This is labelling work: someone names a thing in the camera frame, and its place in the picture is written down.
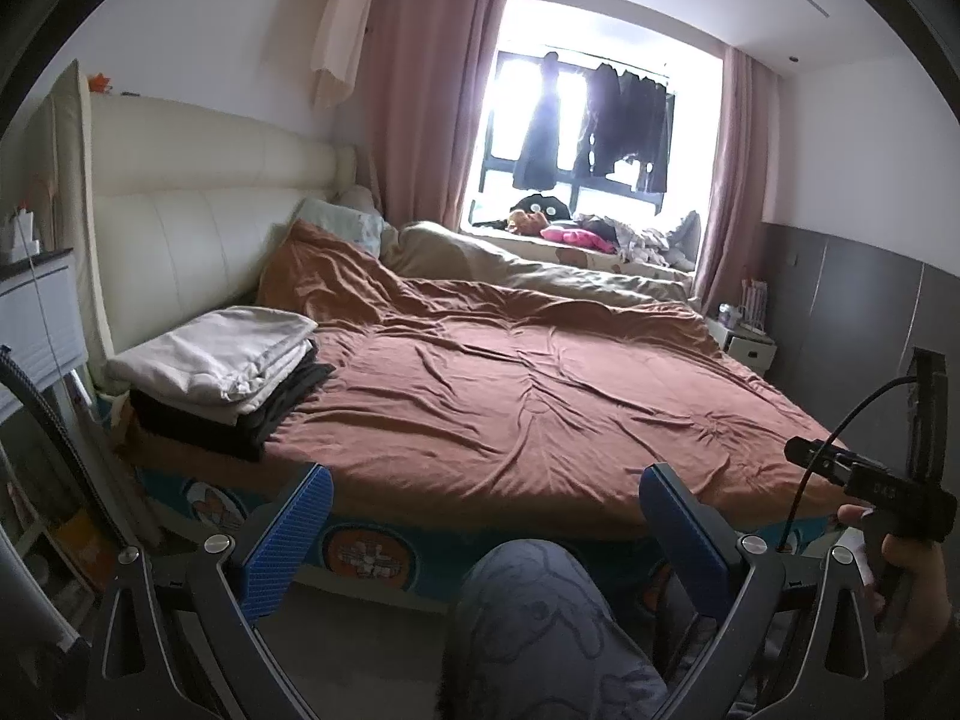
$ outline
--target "blue gripper pad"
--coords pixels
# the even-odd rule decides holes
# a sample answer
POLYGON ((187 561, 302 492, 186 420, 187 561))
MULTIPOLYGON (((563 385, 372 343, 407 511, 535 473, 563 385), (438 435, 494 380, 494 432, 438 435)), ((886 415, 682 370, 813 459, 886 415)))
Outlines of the blue gripper pad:
POLYGON ((725 620, 745 578, 736 532, 664 463, 640 476, 640 509, 694 608, 725 620))
POLYGON ((280 504, 269 525, 264 523, 267 530, 250 556, 241 565, 232 566, 229 584, 248 623, 252 625, 277 610, 310 545, 323 528, 332 503, 330 472, 323 466, 314 466, 286 503, 280 504))

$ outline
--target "stack of folded clothes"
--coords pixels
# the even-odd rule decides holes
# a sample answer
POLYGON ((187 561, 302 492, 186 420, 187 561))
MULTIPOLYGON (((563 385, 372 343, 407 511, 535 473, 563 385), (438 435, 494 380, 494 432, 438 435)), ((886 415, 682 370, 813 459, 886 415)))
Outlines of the stack of folded clothes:
POLYGON ((296 405, 330 377, 300 314, 234 306, 213 311, 112 358, 151 433, 257 461, 296 405))

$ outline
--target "gray floor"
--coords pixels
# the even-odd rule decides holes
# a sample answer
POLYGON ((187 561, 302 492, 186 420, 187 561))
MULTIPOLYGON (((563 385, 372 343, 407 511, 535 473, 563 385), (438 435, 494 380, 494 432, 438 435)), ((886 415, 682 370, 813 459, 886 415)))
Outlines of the gray floor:
POLYGON ((446 620, 293 584, 258 628, 322 720, 429 720, 446 620))

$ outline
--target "beige hanging fabric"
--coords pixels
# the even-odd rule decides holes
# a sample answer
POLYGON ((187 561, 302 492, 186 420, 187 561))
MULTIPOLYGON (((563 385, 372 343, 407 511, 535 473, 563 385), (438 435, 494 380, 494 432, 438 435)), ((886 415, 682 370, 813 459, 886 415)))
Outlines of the beige hanging fabric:
POLYGON ((316 108, 330 108, 353 93, 371 0, 328 0, 313 44, 318 71, 316 108))

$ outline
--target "light blue pillow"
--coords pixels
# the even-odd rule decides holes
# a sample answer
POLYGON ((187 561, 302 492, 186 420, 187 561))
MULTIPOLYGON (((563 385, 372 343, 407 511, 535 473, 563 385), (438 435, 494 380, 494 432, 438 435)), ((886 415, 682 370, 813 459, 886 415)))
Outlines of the light blue pillow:
POLYGON ((384 223, 379 214, 365 214, 353 208, 333 205, 318 197, 306 197, 296 211, 296 218, 315 224, 330 235, 380 258, 380 234, 384 223))

